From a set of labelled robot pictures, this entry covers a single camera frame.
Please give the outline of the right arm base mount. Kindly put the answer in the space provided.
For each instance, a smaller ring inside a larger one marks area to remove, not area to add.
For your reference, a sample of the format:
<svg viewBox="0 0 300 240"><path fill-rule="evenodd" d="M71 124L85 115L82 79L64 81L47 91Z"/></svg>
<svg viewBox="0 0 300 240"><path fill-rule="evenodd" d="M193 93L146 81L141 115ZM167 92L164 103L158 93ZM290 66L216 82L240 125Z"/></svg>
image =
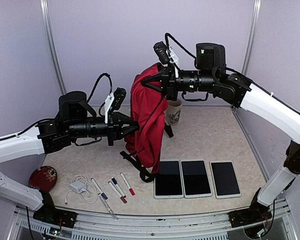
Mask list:
<svg viewBox="0 0 300 240"><path fill-rule="evenodd" d="M234 210L228 213L229 221L232 228L250 225L258 222L265 221L272 218L272 213L269 209L241 209Z"/></svg>

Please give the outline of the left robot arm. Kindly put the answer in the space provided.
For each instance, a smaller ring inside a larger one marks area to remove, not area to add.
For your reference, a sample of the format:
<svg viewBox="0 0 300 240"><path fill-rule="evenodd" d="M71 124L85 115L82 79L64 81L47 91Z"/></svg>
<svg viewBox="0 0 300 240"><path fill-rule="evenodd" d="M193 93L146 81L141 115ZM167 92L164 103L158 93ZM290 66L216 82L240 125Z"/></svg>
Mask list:
<svg viewBox="0 0 300 240"><path fill-rule="evenodd" d="M105 116L97 116L83 91L71 91L58 99L55 118L45 118L21 132L0 138L0 164L26 156L51 154L80 138L107 138L108 145L139 130L139 124L118 110L126 91L118 88L106 98ZM66 214L55 207L48 192L27 187L0 171L0 197L34 211L43 222L56 222Z"/></svg>

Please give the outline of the red backpack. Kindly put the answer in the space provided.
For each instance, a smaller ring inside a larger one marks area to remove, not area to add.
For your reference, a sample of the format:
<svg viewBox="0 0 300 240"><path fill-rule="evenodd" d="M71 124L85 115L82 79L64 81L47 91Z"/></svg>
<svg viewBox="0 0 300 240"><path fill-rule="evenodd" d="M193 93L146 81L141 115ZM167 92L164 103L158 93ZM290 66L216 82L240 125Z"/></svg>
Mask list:
<svg viewBox="0 0 300 240"><path fill-rule="evenodd" d="M139 130L124 138L127 151L119 153L139 171L145 183L154 181L159 172L168 101L161 93L143 86L142 80L163 69L161 63L155 63L136 75L130 89L130 117L139 124Z"/></svg>

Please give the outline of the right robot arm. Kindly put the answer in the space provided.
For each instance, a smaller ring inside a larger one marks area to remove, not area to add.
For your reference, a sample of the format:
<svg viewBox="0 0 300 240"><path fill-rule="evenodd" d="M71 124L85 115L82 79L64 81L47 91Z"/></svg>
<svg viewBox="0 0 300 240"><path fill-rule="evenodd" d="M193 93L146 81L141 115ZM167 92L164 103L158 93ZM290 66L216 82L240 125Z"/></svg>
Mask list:
<svg viewBox="0 0 300 240"><path fill-rule="evenodd" d="M235 108L254 113L271 123L291 139L283 165L259 188L248 208L231 211L232 227L257 223L274 216L276 197L287 190L300 175L300 111L226 65L225 47L216 43L198 43L194 57L195 70L179 69L179 59L164 42L153 47L163 68L141 83L176 100L178 93L205 92Z"/></svg>

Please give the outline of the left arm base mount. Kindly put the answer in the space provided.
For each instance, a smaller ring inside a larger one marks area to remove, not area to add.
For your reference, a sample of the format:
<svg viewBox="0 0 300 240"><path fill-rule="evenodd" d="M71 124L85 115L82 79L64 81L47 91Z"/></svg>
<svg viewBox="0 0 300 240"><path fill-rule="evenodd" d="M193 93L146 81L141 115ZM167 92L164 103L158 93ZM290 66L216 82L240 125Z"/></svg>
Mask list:
<svg viewBox="0 0 300 240"><path fill-rule="evenodd" d="M34 212L33 218L59 227L74 228L77 213L61 209L40 209Z"/></svg>

